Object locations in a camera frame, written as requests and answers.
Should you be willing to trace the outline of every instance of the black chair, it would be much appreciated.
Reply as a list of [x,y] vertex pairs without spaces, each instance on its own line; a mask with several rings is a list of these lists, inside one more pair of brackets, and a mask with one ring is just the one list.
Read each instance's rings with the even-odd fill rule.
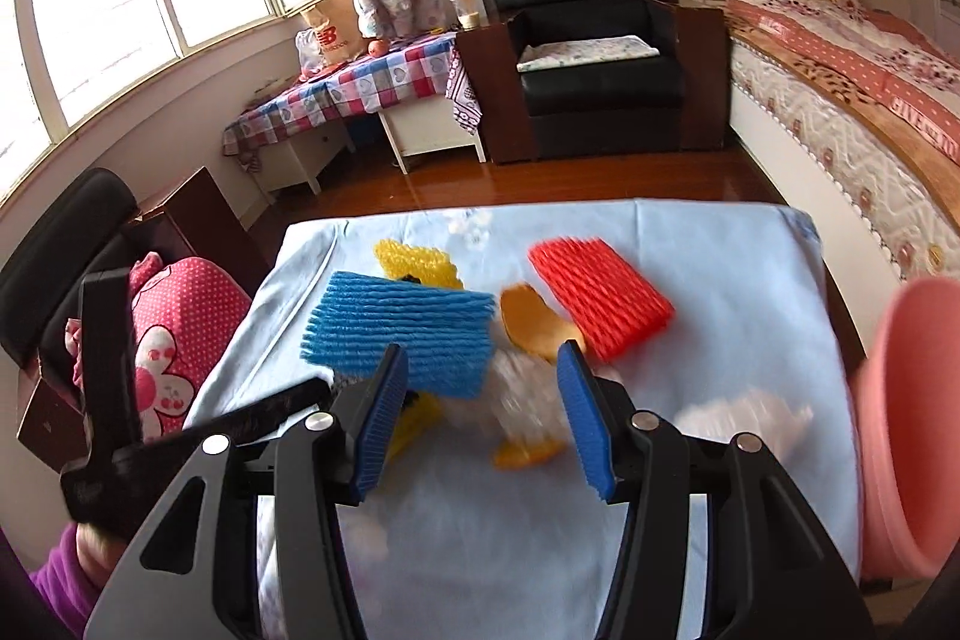
[[538,157],[721,148],[730,102],[720,10],[677,0],[494,0],[515,55],[634,34],[652,58],[520,75]]
[[[188,183],[209,177],[205,170],[198,175]],[[205,202],[210,223],[218,207],[235,223],[210,183],[220,201]],[[104,169],[83,172],[47,208],[0,271],[0,346],[21,368],[17,438],[40,461],[59,472],[88,448],[83,402],[72,381],[74,360],[64,346],[66,320],[80,314],[83,277],[128,268],[151,250],[166,263],[200,255],[253,296],[269,269],[255,248],[239,247],[239,239],[248,238],[238,223],[236,231],[239,238],[223,252],[213,252],[220,248],[210,242],[200,251],[165,213],[141,215],[127,184]],[[256,256],[252,266],[246,264],[249,256]]]

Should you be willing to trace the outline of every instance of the red foam sleeve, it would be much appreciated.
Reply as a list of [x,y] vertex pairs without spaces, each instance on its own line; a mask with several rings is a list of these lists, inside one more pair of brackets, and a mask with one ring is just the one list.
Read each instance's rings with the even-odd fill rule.
[[673,305],[603,239],[549,239],[527,253],[604,362],[670,322]]

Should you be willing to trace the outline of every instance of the white table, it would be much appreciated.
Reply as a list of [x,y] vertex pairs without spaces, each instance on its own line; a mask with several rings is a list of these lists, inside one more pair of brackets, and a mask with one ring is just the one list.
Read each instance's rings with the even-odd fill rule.
[[318,194],[317,175],[343,148],[350,152],[356,149],[344,121],[328,121],[283,142],[259,148],[260,170],[251,174],[271,200],[271,191],[299,183],[306,183],[314,194]]
[[407,101],[390,109],[381,109],[379,114],[390,147],[397,156],[397,164],[405,175],[409,173],[406,157],[435,150],[476,148],[480,163],[486,163],[487,153],[480,133],[470,134],[462,129],[453,119],[453,102],[443,95]]

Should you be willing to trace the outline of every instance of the plastic bag on table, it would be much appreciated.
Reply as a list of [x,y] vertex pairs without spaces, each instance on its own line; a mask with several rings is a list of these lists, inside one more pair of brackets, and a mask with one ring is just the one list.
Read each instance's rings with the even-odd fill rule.
[[750,389],[733,402],[720,399],[685,408],[674,425],[690,437],[725,443],[735,434],[752,432],[784,463],[803,439],[811,420],[813,410],[808,406],[794,413],[779,396]]
[[449,423],[531,445],[570,442],[556,367],[517,350],[496,350],[477,399],[440,399]]
[[301,59],[301,79],[309,80],[323,71],[326,61],[320,52],[320,43],[313,28],[307,28],[296,35],[296,54]]

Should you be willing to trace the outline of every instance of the pink polka dot cushion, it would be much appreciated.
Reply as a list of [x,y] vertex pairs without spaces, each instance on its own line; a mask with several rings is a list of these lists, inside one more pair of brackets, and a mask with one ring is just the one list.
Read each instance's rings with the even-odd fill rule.
[[[224,355],[251,299],[219,266],[186,258],[163,266],[150,253],[131,268],[133,333],[136,338],[136,408],[149,442],[184,427],[184,416]],[[79,348],[80,327],[68,326]],[[83,356],[74,383],[83,387]]]

